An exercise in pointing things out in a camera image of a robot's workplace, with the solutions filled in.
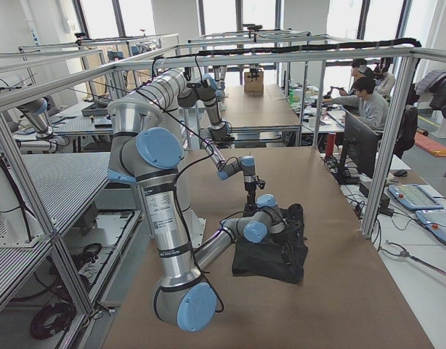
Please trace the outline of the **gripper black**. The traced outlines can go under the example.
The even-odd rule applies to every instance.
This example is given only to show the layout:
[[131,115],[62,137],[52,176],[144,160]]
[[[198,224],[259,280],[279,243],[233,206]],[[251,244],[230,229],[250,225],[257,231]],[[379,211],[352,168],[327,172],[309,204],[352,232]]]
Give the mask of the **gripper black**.
[[265,180],[260,179],[257,175],[245,175],[244,187],[247,192],[247,204],[255,204],[256,189],[264,189]]
[[307,257],[304,237],[304,210],[290,206],[285,213],[285,230],[281,234],[281,256],[284,262],[303,262]]

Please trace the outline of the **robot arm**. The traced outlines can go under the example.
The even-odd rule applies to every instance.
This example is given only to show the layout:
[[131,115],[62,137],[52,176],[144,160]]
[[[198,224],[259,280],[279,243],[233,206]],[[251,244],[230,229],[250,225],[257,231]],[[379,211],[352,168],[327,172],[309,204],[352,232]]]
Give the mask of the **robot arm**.
[[197,135],[201,145],[215,163],[217,174],[222,180],[238,172],[243,173],[244,188],[247,193],[246,206],[251,209],[256,206],[256,190],[264,188],[265,181],[256,175],[253,156],[243,156],[229,161],[225,160],[218,150],[220,145],[232,141],[231,126],[220,113],[219,102],[224,97],[224,92],[219,81],[207,73],[199,75],[192,81],[186,69],[173,68],[136,88],[135,92],[168,116],[171,115],[170,105],[174,102],[180,108],[189,109],[201,101],[210,123],[208,128],[202,129]]
[[286,209],[271,194],[256,196],[264,182],[256,176],[253,156],[226,162],[211,145],[208,157],[222,180],[242,173],[249,208],[242,217],[220,222],[215,234],[194,247],[177,200],[181,142],[161,126],[165,108],[132,96],[109,104],[114,126],[108,177],[114,182],[138,185],[156,240],[163,275],[156,284],[156,317],[187,332],[204,329],[224,305],[205,275],[205,269],[229,246],[235,245],[232,271],[238,276],[263,276],[289,284],[304,277],[308,248],[300,204]]

